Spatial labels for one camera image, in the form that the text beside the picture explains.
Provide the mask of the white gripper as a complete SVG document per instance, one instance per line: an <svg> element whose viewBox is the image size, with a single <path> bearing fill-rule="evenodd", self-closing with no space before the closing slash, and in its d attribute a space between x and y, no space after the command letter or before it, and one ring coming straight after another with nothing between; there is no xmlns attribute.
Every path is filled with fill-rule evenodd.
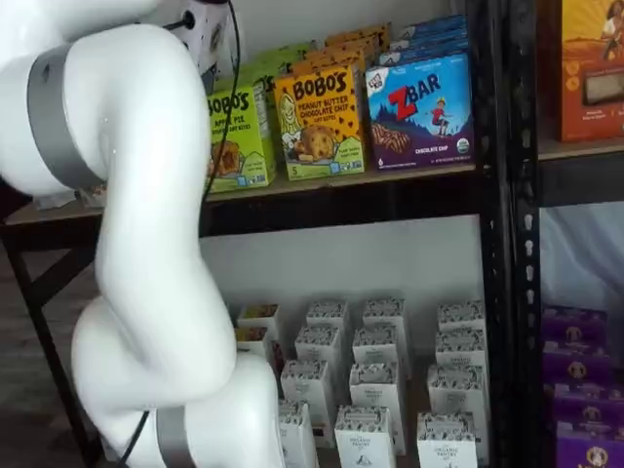
<svg viewBox="0 0 624 468"><path fill-rule="evenodd" d="M183 1L179 40L186 46L198 68L215 66L229 7L227 1Z"/></svg>

